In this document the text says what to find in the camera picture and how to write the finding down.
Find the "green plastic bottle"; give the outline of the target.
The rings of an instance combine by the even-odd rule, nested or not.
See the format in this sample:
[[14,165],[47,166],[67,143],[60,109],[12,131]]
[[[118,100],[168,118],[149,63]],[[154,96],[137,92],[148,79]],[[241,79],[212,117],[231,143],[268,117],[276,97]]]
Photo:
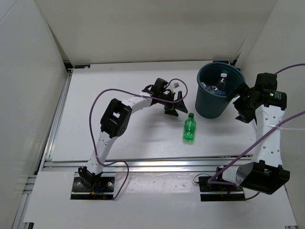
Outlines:
[[183,126],[183,140],[192,144],[195,140],[196,120],[193,113],[189,113]]

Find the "clear bottle blue label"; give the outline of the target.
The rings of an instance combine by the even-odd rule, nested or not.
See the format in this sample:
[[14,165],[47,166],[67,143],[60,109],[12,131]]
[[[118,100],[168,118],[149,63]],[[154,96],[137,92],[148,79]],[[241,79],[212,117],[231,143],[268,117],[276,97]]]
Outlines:
[[203,88],[207,88],[207,87],[208,87],[204,82],[201,82],[201,86],[202,86]]
[[220,79],[218,81],[217,88],[219,90],[218,94],[221,95],[221,96],[226,95],[226,78],[227,78],[226,73],[221,73],[220,74]]

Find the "clear unlabeled plastic bottle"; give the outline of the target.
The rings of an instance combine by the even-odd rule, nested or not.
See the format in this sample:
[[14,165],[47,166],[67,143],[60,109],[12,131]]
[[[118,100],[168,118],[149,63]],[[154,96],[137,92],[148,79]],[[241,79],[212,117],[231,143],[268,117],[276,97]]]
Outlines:
[[216,86],[210,85],[207,87],[207,90],[213,94],[218,94],[219,89]]

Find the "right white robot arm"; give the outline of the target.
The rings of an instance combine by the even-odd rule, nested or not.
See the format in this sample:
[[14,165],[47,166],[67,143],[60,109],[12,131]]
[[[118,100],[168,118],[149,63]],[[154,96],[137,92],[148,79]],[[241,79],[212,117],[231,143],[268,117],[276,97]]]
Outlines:
[[246,150],[254,153],[250,163],[239,167],[229,163],[209,182],[221,191],[235,185],[271,195],[290,178],[283,168],[278,130],[287,106],[286,93],[277,90],[277,82],[268,82],[255,83],[252,88],[243,83],[233,94],[239,96],[233,103],[239,114],[236,119],[244,123],[256,120],[256,142]]

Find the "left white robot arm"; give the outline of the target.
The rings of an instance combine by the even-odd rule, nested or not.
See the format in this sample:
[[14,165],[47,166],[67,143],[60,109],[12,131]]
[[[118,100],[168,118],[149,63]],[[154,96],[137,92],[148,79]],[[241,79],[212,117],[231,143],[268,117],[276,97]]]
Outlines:
[[110,101],[100,121],[99,139],[91,137],[93,153],[85,166],[78,169],[81,182],[89,191],[100,186],[100,177],[107,166],[105,160],[114,142],[127,130],[132,114],[155,104],[163,105],[166,115],[178,116],[179,111],[188,112],[183,101],[187,93],[177,90],[181,82],[177,78],[169,82],[158,78],[139,94],[128,93],[131,96],[128,99]]

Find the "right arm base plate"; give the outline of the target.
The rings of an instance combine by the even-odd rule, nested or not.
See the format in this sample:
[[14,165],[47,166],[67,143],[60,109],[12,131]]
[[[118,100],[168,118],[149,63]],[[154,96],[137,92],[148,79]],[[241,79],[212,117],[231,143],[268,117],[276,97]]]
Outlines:
[[210,184],[211,175],[199,173],[193,178],[193,183],[199,186],[201,202],[244,201],[245,195],[242,187],[232,185]]

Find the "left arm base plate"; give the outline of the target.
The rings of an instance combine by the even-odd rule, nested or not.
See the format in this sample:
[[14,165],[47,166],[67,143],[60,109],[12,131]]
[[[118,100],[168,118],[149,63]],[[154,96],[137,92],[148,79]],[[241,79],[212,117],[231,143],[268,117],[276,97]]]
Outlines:
[[93,187],[83,185],[78,174],[74,174],[70,199],[72,200],[112,200],[114,197],[115,175],[102,175]]

